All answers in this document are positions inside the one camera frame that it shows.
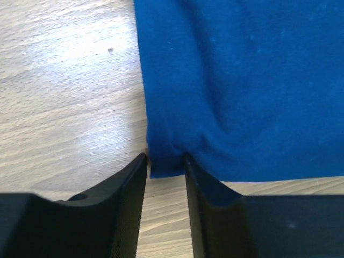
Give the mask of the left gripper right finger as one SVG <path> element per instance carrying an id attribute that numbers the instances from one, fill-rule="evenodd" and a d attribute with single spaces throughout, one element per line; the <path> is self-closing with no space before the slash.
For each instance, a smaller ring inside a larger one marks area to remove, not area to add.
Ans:
<path id="1" fill-rule="evenodd" d="M 244 196 L 184 164 L 194 257 L 343 257 L 342 195 Z"/>

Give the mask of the blue printed t shirt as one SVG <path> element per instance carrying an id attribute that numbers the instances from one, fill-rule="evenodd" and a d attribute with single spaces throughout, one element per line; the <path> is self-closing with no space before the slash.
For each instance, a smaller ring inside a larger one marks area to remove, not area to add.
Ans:
<path id="1" fill-rule="evenodd" d="M 151 178 L 343 175 L 343 1 L 135 1 Z"/>

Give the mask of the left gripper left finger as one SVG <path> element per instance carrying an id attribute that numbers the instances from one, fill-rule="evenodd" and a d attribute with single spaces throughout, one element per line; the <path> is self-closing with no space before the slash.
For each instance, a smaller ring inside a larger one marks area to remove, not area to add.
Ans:
<path id="1" fill-rule="evenodd" d="M 1 194 L 1 257 L 135 257 L 147 156 L 68 200 Z"/>

